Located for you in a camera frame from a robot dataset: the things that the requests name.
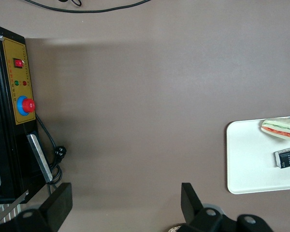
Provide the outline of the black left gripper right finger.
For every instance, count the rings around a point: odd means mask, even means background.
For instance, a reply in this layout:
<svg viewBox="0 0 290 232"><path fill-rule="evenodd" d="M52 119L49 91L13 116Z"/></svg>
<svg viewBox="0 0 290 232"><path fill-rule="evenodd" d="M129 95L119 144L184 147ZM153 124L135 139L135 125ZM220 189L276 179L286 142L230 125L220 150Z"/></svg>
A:
<svg viewBox="0 0 290 232"><path fill-rule="evenodd" d="M191 183L181 184L182 232L271 232L273 229L256 215L242 214L232 220L213 207L205 207Z"/></svg>

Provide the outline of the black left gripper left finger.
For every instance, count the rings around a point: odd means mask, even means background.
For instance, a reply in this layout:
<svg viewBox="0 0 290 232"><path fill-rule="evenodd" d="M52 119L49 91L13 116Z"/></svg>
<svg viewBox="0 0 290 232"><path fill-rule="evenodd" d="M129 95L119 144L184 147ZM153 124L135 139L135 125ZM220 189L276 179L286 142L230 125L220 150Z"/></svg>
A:
<svg viewBox="0 0 290 232"><path fill-rule="evenodd" d="M11 204L0 204L0 232L57 232L73 207L72 185L62 183L40 206L21 210L26 191Z"/></svg>

